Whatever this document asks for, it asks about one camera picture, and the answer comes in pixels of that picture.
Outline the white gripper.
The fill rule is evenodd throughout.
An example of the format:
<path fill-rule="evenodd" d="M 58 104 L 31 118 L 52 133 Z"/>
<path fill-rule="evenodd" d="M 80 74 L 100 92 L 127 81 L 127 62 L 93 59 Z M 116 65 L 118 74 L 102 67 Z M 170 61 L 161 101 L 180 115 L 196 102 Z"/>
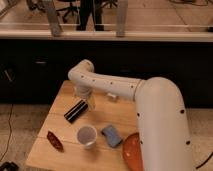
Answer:
<path fill-rule="evenodd" d="M 95 99 L 93 96 L 90 96 L 92 93 L 92 88 L 91 87 L 85 87 L 85 86 L 79 86 L 77 85 L 75 88 L 75 95 L 86 99 L 86 102 L 88 104 L 88 107 L 90 110 L 95 109 Z"/>

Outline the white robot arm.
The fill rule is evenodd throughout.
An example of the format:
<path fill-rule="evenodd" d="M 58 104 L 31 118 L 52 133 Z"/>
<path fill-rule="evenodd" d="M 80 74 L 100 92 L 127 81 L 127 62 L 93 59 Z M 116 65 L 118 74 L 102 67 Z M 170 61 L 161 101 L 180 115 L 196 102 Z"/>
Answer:
<path fill-rule="evenodd" d="M 195 170 L 183 97 L 171 80 L 97 74 L 87 59 L 68 78 L 81 98 L 90 98 L 96 88 L 135 102 L 144 171 Z"/>

